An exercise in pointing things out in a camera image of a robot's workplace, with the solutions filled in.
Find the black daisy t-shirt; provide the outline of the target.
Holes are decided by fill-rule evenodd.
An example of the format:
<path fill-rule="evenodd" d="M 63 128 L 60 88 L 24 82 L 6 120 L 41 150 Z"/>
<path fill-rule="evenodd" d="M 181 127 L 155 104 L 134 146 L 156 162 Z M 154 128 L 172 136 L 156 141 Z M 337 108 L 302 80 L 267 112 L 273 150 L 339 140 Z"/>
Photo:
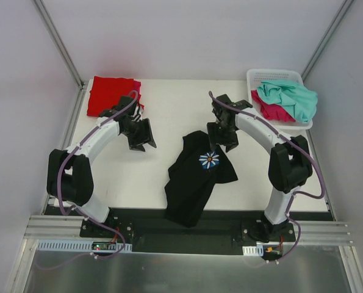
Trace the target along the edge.
<path fill-rule="evenodd" d="M 196 226 L 216 184 L 238 180 L 231 161 L 209 136 L 194 131 L 183 137 L 183 149 L 168 169 L 165 218 L 187 228 Z"/>

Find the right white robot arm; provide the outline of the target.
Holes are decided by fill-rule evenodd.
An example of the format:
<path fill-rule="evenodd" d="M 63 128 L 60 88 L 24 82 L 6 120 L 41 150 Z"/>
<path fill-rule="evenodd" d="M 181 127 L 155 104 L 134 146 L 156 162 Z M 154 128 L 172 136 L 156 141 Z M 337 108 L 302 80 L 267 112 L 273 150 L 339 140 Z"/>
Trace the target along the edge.
<path fill-rule="evenodd" d="M 212 98 L 214 122 L 207 124 L 212 149 L 221 145 L 229 152 L 239 145 L 237 131 L 251 136 L 270 156 L 268 178 L 272 191 L 261 219 L 248 235 L 255 241 L 274 241 L 286 228 L 293 193 L 312 175 L 307 139 L 288 137 L 257 113 L 247 101 L 233 103 L 228 95 Z"/>

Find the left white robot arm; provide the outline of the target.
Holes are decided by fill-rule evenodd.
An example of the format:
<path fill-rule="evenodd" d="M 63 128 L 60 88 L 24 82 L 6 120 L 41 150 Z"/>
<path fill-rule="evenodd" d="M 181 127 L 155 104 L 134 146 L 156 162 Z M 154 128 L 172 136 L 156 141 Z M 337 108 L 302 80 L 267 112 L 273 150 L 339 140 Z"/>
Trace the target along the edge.
<path fill-rule="evenodd" d="M 52 150 L 48 159 L 46 191 L 56 197 L 63 215 L 77 210 L 94 222 L 101 237 L 115 230 L 111 209 L 95 195 L 92 163 L 103 149 L 119 136 L 125 136 L 132 151 L 156 147 L 148 118 L 142 118 L 138 92 L 121 96 L 118 104 L 103 110 L 94 127 L 78 142 L 63 150 Z"/>

